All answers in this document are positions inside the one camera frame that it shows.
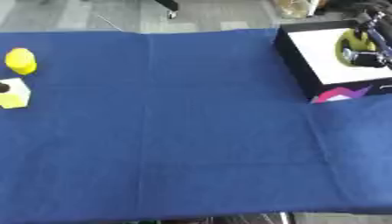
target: table leg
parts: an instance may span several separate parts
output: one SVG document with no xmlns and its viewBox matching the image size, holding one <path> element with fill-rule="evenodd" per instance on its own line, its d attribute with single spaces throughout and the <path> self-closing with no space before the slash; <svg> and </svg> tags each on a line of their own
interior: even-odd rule
<svg viewBox="0 0 392 224">
<path fill-rule="evenodd" d="M 311 2 L 309 3 L 308 17 L 312 17 L 314 15 L 314 12 L 319 6 L 319 2 L 320 0 L 311 0 Z"/>
</svg>

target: floor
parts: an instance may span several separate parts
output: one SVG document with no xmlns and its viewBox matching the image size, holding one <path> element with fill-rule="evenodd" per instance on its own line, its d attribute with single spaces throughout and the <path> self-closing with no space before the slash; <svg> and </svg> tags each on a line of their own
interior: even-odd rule
<svg viewBox="0 0 392 224">
<path fill-rule="evenodd" d="M 173 20 L 166 19 L 166 10 L 152 0 L 46 0 L 46 4 L 41 1 L 0 0 L 0 32 L 213 32 L 341 19 L 336 13 L 300 20 L 282 19 L 270 0 L 178 0 L 181 11 Z M 392 223 L 392 215 L 298 213 L 296 216 L 299 224 Z M 244 224 L 279 223 L 274 215 L 269 220 L 254 217 L 245 215 L 233 220 Z"/>
</svg>

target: cardboard box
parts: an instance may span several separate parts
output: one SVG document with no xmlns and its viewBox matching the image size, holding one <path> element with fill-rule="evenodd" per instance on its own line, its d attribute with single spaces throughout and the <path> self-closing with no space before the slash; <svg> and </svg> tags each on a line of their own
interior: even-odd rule
<svg viewBox="0 0 392 224">
<path fill-rule="evenodd" d="M 279 29 L 275 47 L 304 95 L 315 103 L 392 93 L 392 70 L 345 66 L 335 55 L 340 35 L 354 20 L 287 24 Z"/>
</svg>

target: robotic arm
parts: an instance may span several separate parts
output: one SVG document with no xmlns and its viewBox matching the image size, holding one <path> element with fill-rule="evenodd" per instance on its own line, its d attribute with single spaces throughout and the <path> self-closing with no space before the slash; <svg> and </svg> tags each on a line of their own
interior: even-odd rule
<svg viewBox="0 0 392 224">
<path fill-rule="evenodd" d="M 343 33 L 336 45 L 338 60 L 352 67 L 385 67 L 392 69 L 391 40 L 379 32 L 385 14 L 378 11 L 356 28 Z"/>
</svg>

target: yellow block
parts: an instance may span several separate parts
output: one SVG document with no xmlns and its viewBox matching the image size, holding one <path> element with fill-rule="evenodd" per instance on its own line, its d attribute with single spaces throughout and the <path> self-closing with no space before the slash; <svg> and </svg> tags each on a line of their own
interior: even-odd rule
<svg viewBox="0 0 392 224">
<path fill-rule="evenodd" d="M 0 104 L 4 109 L 24 108 L 25 102 L 16 94 L 0 94 Z"/>
<path fill-rule="evenodd" d="M 25 48 L 14 48 L 5 56 L 5 64 L 17 74 L 27 75 L 37 70 L 32 52 Z"/>
</svg>

